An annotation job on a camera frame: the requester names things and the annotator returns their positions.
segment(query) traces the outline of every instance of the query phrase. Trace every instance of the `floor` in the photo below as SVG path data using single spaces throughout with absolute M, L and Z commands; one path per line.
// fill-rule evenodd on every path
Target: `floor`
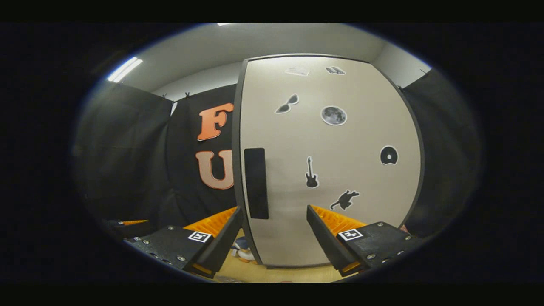
M 238 237 L 244 236 L 240 229 Z M 332 266 L 313 268 L 274 268 L 245 263 L 229 252 L 213 281 L 218 283 L 331 283 L 342 279 Z

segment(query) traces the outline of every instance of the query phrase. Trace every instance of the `door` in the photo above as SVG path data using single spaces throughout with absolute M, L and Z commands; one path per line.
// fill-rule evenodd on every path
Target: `door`
M 247 60 L 233 129 L 237 202 L 264 265 L 329 263 L 306 222 L 309 204 L 400 227 L 417 198 L 417 123 L 369 63 L 318 54 Z

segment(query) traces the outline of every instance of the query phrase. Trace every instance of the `wall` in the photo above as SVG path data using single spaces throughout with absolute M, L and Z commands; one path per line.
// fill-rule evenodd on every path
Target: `wall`
M 384 47 L 372 64 L 402 88 L 431 70 L 426 63 L 390 43 Z
M 159 96 L 166 94 L 168 100 L 177 101 L 184 98 L 186 92 L 195 95 L 206 90 L 236 84 L 241 69 L 242 63 L 239 62 L 203 70 L 172 82 L 153 93 Z M 176 106 L 177 103 L 174 103 L 171 113 L 174 112 Z

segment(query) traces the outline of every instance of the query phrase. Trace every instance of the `black handle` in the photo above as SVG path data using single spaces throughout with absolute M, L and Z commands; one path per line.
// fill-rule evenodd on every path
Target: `black handle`
M 267 172 L 264 149 L 245 149 L 245 188 L 249 215 L 253 219 L 268 219 Z

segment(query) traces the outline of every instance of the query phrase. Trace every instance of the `ceiling light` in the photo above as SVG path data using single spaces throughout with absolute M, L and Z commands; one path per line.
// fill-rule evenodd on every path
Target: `ceiling light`
M 113 81 L 115 83 L 122 80 L 130 71 L 132 71 L 136 66 L 141 64 L 143 61 L 136 57 L 131 58 L 129 61 L 124 63 L 121 67 L 117 68 L 109 77 L 108 81 Z

